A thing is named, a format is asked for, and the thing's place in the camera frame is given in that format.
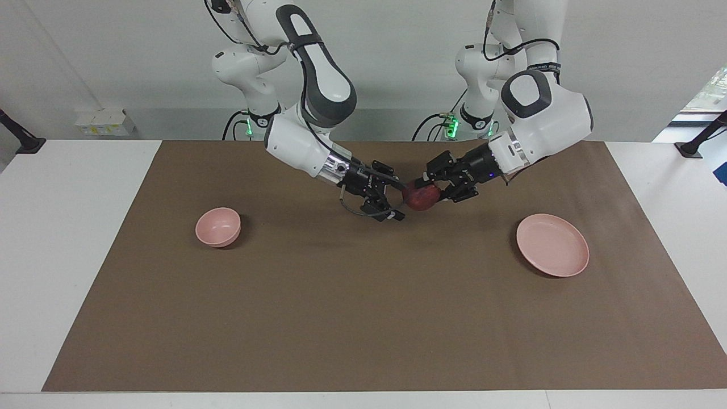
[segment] red fruit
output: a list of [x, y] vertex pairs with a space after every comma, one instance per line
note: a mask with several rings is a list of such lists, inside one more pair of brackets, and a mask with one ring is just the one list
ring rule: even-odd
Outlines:
[[429, 210], [439, 202], [442, 190], [435, 184], [426, 185], [423, 188], [414, 187], [414, 181], [409, 182], [406, 188], [401, 192], [404, 203], [410, 209], [417, 212]]

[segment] blue object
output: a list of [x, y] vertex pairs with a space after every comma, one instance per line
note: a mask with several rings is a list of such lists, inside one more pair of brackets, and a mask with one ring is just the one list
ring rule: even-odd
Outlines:
[[720, 182], [727, 186], [727, 163], [723, 164], [715, 171], [715, 176], [717, 176], [717, 179], [719, 179]]

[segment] brown table mat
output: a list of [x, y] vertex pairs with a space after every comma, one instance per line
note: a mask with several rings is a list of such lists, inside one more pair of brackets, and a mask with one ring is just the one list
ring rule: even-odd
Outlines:
[[[410, 179], [476, 143], [345, 145]], [[725, 353], [603, 143], [480, 191], [378, 223], [260, 143], [164, 142], [44, 391], [727, 388]], [[244, 215], [229, 250], [193, 233], [219, 206]], [[583, 274], [526, 264], [515, 229], [534, 213], [581, 229]]]

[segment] robotic arm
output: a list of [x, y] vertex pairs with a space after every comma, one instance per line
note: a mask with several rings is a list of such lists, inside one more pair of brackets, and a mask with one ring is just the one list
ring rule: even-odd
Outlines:
[[[492, 28], [496, 37], [502, 32], [507, 35], [499, 38], [497, 46], [467, 46], [457, 56], [457, 69], [469, 87], [460, 115], [472, 131], [485, 129], [497, 101], [497, 91], [488, 83], [506, 76], [514, 66], [508, 56], [525, 49], [528, 69], [510, 76], [502, 87], [502, 105], [513, 124], [462, 158], [443, 152], [427, 164], [424, 176], [414, 182], [415, 188], [445, 180], [449, 185], [441, 192], [440, 201], [461, 202], [478, 195], [478, 183], [516, 174], [593, 131], [586, 98], [559, 84], [558, 44], [566, 5], [567, 0], [493, 3], [490, 15], [494, 19], [488, 22], [487, 31]], [[515, 45], [518, 31], [522, 42]]]
[[[213, 68], [220, 80], [247, 97], [253, 136], [263, 139], [265, 149], [282, 162], [342, 188], [344, 206], [344, 191], [363, 197], [357, 214], [403, 220], [385, 195], [387, 186], [403, 189], [393, 169], [379, 162], [368, 166], [330, 140], [330, 132], [356, 108], [356, 90], [305, 12], [283, 0], [215, 1], [212, 8], [226, 15], [227, 23], [237, 19], [245, 28], [236, 31], [240, 44], [217, 54]], [[285, 61], [282, 47], [300, 62], [304, 78], [300, 102], [287, 110], [273, 86], [259, 78]]]

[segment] plate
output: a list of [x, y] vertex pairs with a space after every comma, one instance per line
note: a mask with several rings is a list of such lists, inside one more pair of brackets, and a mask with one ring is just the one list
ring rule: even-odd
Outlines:
[[530, 264], [554, 277], [581, 274], [590, 260], [583, 234], [554, 215], [532, 215], [523, 220], [518, 226], [518, 246]]

